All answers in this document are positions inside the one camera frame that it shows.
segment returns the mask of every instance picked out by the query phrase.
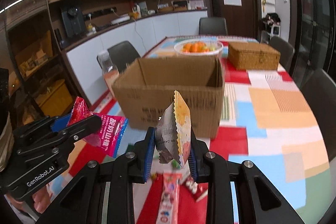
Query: snack package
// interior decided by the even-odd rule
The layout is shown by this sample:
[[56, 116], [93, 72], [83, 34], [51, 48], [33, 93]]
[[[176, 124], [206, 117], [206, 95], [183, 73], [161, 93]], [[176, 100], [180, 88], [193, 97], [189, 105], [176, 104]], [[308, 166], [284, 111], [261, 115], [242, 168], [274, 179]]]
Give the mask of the snack package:
[[189, 189], [196, 202], [208, 195], [208, 184], [194, 182], [191, 175], [188, 175], [182, 184]]
[[116, 158], [120, 140], [126, 129], [128, 119], [121, 116], [109, 116], [91, 112], [84, 99], [77, 97], [73, 105], [68, 126], [93, 114], [101, 118], [101, 128], [98, 132], [90, 134], [83, 139], [93, 146], [100, 147], [106, 155]]
[[174, 159], [184, 168], [190, 154], [190, 133], [189, 108], [180, 93], [175, 91], [174, 102], [165, 110], [155, 128], [160, 163], [167, 164]]
[[156, 224], [177, 224], [181, 174], [163, 173], [163, 190]]

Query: lower cabinet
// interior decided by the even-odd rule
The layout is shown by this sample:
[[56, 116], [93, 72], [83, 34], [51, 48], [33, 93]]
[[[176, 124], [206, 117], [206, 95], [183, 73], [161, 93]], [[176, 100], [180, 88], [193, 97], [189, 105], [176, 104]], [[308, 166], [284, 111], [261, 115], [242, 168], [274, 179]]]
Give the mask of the lower cabinet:
[[107, 90], [97, 62], [100, 51], [128, 40], [142, 57], [165, 37], [197, 35], [201, 17], [207, 17], [207, 12], [153, 16], [105, 32], [69, 51], [72, 69], [90, 103], [95, 103]]

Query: patchwork tablecloth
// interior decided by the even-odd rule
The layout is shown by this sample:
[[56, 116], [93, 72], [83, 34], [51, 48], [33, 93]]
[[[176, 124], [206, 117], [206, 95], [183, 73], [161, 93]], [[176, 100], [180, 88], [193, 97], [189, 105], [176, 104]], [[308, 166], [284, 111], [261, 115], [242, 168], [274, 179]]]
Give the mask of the patchwork tablecloth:
[[[327, 152], [320, 129], [307, 102], [287, 72], [236, 71], [226, 59], [230, 41], [256, 42], [251, 38], [213, 37], [224, 44], [222, 65], [225, 68], [223, 112], [216, 139], [202, 139], [209, 149], [225, 159], [241, 163], [253, 161], [278, 188], [306, 224], [316, 224], [331, 203], [331, 176]], [[148, 58], [174, 55], [173, 46], [186, 37], [166, 38], [148, 54]], [[96, 112], [118, 115], [120, 106], [108, 95]], [[146, 132], [128, 127], [121, 139], [118, 155], [132, 149]], [[68, 171], [55, 179], [50, 190], [57, 194], [89, 161], [112, 158], [84, 141], [76, 143], [69, 157]], [[169, 170], [153, 161], [152, 172]], [[138, 224], [155, 223], [162, 191], [162, 178], [134, 186], [134, 210]], [[233, 194], [234, 218], [238, 222], [236, 197]], [[196, 203], [181, 187], [179, 224], [205, 223], [206, 198]]]

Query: brown woven box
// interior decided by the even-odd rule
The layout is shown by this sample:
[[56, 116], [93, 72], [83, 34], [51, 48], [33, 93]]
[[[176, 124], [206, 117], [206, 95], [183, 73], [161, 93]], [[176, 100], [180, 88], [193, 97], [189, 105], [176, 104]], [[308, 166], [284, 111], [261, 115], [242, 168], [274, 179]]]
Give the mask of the brown woven box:
[[231, 42], [228, 47], [228, 59], [237, 70], [277, 70], [280, 52], [267, 44]]

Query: yellow snack package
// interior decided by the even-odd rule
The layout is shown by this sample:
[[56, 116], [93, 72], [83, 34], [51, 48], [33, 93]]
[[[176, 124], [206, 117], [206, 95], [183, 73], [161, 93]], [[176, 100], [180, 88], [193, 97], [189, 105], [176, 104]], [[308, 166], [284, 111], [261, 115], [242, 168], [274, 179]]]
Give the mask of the yellow snack package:
[[174, 102], [165, 110], [155, 128], [155, 144], [160, 163], [172, 159], [184, 168], [190, 154], [191, 120], [190, 111], [178, 91]]

